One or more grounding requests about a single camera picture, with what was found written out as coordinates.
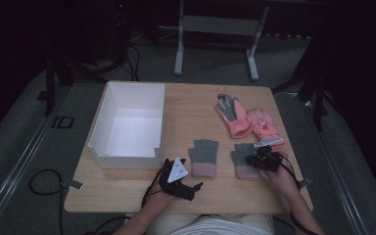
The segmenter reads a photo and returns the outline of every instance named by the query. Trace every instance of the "person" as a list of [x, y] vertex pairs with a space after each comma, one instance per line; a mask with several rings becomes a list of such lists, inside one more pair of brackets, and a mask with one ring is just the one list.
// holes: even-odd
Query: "person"
[[[287, 155], [285, 153], [280, 154], [284, 157], [282, 160], [283, 165], [287, 164]], [[298, 187], [296, 186], [295, 179], [291, 174], [284, 168], [280, 167], [276, 172], [265, 171], [265, 174], [271, 184], [271, 186], [282, 195], [287, 203], [289, 204], [291, 213], [293, 214], [295, 220], [305, 229], [309, 230], [314, 234], [324, 234], [324, 231], [318, 224], [317, 220], [310, 211], [304, 197], [301, 195]], [[131, 219], [129, 219], [120, 229], [118, 229], [114, 235], [141, 235], [141, 234], [273, 234], [274, 231], [267, 231], [267, 229], [258, 228], [259, 217], [253, 215], [245, 215], [247, 219], [242, 219], [243, 216], [237, 216], [240, 218], [240, 222], [236, 223], [235, 219], [231, 219], [227, 216], [211, 216], [211, 215], [193, 215], [186, 214], [182, 215], [181, 219], [170, 219], [176, 218], [177, 215], [174, 214], [163, 214], [165, 209], [169, 204], [173, 202], [175, 197], [164, 193], [161, 191], [161, 186], [158, 181], [152, 188], [151, 192], [158, 192], [152, 194], [145, 206], [136, 213]], [[158, 223], [157, 220], [164, 221], [167, 226], [155, 225]], [[297, 234], [306, 234], [299, 226], [296, 227]]]

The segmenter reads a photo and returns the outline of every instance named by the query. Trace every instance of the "cardboard box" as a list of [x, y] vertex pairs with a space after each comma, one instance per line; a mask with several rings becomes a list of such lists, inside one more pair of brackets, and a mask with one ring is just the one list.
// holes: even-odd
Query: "cardboard box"
[[101, 168], [162, 166], [165, 85], [107, 83], [88, 143]]

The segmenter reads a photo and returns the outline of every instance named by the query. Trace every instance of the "dark background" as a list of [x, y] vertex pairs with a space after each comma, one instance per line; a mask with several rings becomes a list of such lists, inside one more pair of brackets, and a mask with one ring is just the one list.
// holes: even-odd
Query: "dark background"
[[[59, 48], [81, 62], [94, 63], [98, 57], [120, 53], [116, 44], [113, 51], [95, 47], [103, 44], [96, 41], [109, 40], [112, 35], [118, 20], [112, 9], [114, 1], [97, 1], [100, 5], [92, 1], [54, 2], [0, 1], [0, 121], [26, 85], [45, 69], [46, 54], [39, 36], [42, 28], [52, 32]], [[123, 12], [126, 19], [153, 41], [158, 40], [158, 25], [177, 25], [175, 0], [121, 2], [128, 7]], [[308, 71], [314, 69], [308, 61], [326, 57], [325, 50], [317, 52], [316, 48], [333, 51], [332, 59], [325, 62], [327, 90], [376, 177], [376, 1], [336, 3], [344, 8], [329, 13], [307, 5], [273, 6], [264, 32], [314, 37], [309, 45], [315, 48], [314, 53], [306, 53], [301, 64]], [[195, 2], [190, 4], [189, 11], [204, 10]], [[208, 9], [229, 17], [256, 17], [253, 11], [242, 12], [241, 6], [229, 11], [224, 4]]]

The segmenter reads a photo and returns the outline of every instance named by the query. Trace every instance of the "gray carpet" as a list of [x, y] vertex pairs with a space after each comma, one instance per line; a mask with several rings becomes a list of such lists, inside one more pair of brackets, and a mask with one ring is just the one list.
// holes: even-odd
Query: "gray carpet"
[[[307, 40], [265, 37], [258, 46], [256, 60], [260, 80], [250, 81], [246, 64], [245, 48], [221, 48], [214, 44], [199, 45], [188, 41], [185, 48], [184, 67], [181, 76], [173, 75], [176, 53], [174, 34], [165, 30], [159, 44], [151, 44], [143, 37], [133, 40], [140, 52], [138, 76], [142, 81], [186, 82], [266, 86], [273, 88], [288, 80], [308, 44]], [[129, 49], [130, 61], [135, 66], [136, 51]], [[129, 66], [104, 74], [107, 79], [130, 80]], [[23, 155], [34, 131], [43, 122], [52, 123], [54, 116], [74, 117], [72, 129], [47, 127], [42, 142], [31, 158], [24, 176], [7, 205], [0, 214], [0, 234], [55, 234], [59, 231], [58, 195], [43, 197], [32, 194], [28, 180], [43, 168], [53, 168], [63, 178], [72, 178], [82, 146], [90, 128], [93, 115], [103, 91], [102, 84], [85, 78], [78, 79], [68, 90], [67, 97], [51, 117], [43, 117], [45, 104], [36, 101], [43, 89], [44, 73], [35, 78], [0, 124], [0, 186], [8, 172]], [[292, 146], [303, 175], [313, 180], [308, 191], [314, 205], [314, 214], [327, 234], [376, 234], [376, 182], [369, 171], [356, 142], [345, 122], [327, 103], [329, 116], [322, 118], [323, 133], [313, 126], [308, 109], [296, 93], [299, 85], [288, 88], [275, 96]], [[346, 211], [337, 174], [328, 165], [336, 164], [338, 175], [346, 182], [363, 228], [354, 229], [351, 216]], [[57, 178], [43, 174], [34, 185], [43, 191], [57, 189]], [[65, 234], [83, 234], [95, 230], [101, 223], [118, 214], [68, 213], [64, 215]], [[287, 215], [278, 215], [289, 221]], [[121, 221], [105, 229], [112, 230]], [[275, 222], [276, 234], [294, 234], [284, 224]]]

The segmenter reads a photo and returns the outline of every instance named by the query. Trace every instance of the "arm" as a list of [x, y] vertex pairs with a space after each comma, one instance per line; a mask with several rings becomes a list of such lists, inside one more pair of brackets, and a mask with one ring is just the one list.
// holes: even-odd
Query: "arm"
[[[285, 159], [282, 160], [282, 164], [288, 165]], [[267, 171], [266, 174], [274, 189], [283, 197], [285, 197], [286, 201], [289, 204], [291, 212], [298, 223], [301, 224], [304, 228], [316, 234], [324, 234], [322, 228], [316, 221], [316, 218], [310, 211], [304, 197], [301, 195], [301, 192], [296, 186], [295, 180], [292, 175], [290, 175], [290, 173], [282, 166], [279, 166], [276, 172]], [[305, 234], [298, 227], [296, 228], [296, 231], [297, 234]]]
[[[158, 181], [151, 193], [162, 190]], [[169, 206], [175, 197], [164, 192], [149, 196], [145, 206], [131, 219], [129, 219], [114, 235], [141, 235], [148, 230], [151, 223]]]

